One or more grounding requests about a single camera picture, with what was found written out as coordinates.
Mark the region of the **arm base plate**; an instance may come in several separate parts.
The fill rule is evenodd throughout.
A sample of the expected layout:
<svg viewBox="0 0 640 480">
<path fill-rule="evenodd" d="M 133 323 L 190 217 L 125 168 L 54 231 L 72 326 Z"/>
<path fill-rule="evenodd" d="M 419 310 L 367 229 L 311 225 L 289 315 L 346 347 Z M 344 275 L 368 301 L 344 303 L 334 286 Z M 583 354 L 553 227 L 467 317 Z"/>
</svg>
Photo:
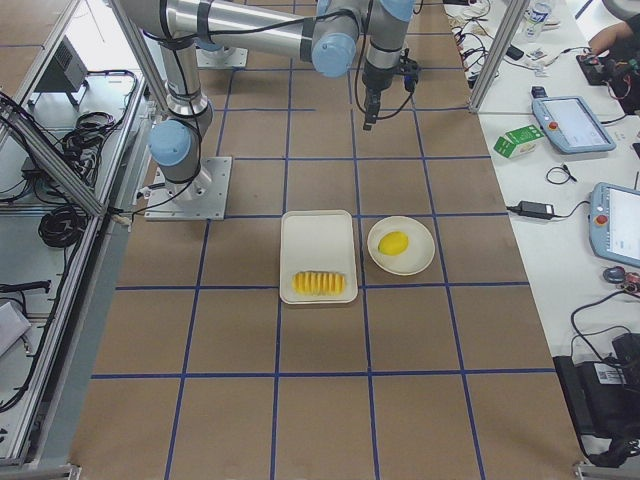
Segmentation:
<svg viewBox="0 0 640 480">
<path fill-rule="evenodd" d="M 231 157 L 206 157 L 199 175 L 187 188 L 167 183 L 159 167 L 155 171 L 158 188 L 151 189 L 143 210 L 149 221 L 223 220 L 231 177 Z"/>
</svg>

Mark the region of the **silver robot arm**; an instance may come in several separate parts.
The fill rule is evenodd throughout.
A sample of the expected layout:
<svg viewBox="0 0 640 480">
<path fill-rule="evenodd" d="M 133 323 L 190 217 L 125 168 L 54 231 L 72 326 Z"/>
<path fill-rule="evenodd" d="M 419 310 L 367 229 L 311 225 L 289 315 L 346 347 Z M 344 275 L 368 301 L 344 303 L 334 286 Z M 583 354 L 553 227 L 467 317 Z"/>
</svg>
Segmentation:
<svg viewBox="0 0 640 480">
<path fill-rule="evenodd" d="M 328 78 L 357 65 L 366 130 L 382 120 L 381 97 L 395 77 L 408 93 L 418 83 L 405 47 L 410 1 L 319 1 L 312 16 L 234 1 L 119 1 L 115 8 L 160 51 L 168 118 L 151 130 L 149 147 L 164 180 L 161 201 L 178 208 L 203 202 L 219 177 L 201 153 L 214 116 L 201 69 L 243 67 L 251 51 L 306 62 Z"/>
</svg>

